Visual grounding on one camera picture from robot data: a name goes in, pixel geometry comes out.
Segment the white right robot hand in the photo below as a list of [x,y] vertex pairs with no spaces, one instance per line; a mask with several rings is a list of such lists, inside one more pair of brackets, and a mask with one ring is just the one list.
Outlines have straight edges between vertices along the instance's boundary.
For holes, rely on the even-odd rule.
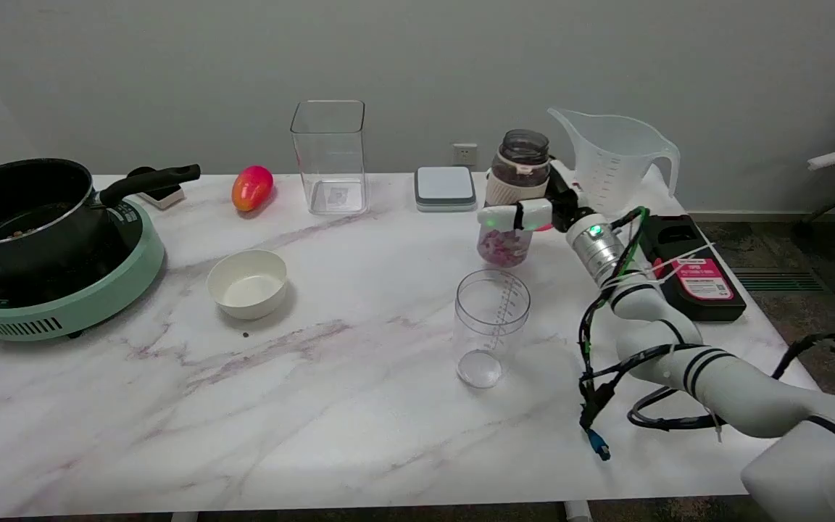
[[564,162],[553,159],[543,198],[485,206],[476,213],[478,224],[500,232],[556,229],[567,233],[577,222],[597,212],[589,206],[574,175],[576,172]]

